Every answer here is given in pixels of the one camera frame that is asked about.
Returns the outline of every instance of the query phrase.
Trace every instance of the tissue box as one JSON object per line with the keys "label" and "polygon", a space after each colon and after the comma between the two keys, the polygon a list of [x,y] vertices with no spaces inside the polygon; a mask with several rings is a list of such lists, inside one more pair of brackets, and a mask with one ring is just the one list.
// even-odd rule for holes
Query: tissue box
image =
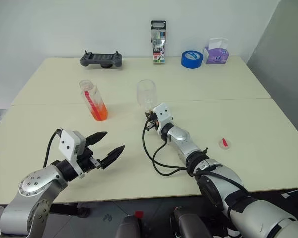
{"label": "tissue box", "polygon": [[225,64],[228,56],[228,50],[223,48],[209,50],[209,47],[205,46],[203,50],[203,62],[205,64]]}

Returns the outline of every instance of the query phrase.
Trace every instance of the tissue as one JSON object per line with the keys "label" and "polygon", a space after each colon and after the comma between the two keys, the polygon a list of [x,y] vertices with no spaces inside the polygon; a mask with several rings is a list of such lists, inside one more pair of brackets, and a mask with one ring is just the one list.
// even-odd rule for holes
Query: tissue
{"label": "tissue", "polygon": [[225,64],[229,56],[227,38],[210,38],[208,46],[203,50],[205,64]]}

